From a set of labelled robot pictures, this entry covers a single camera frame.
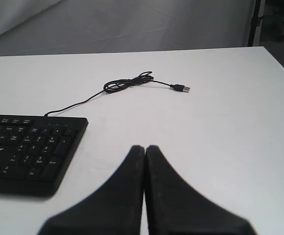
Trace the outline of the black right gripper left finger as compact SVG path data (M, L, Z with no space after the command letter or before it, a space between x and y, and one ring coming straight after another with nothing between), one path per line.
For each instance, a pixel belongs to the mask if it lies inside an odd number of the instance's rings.
M49 218L41 235L138 235L144 193L144 148L134 145L113 175L90 196Z

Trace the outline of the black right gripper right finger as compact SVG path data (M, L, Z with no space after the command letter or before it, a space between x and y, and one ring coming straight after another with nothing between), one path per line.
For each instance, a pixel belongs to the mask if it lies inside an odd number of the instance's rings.
M144 192L151 235L254 235L248 220L192 188L158 146L146 149Z

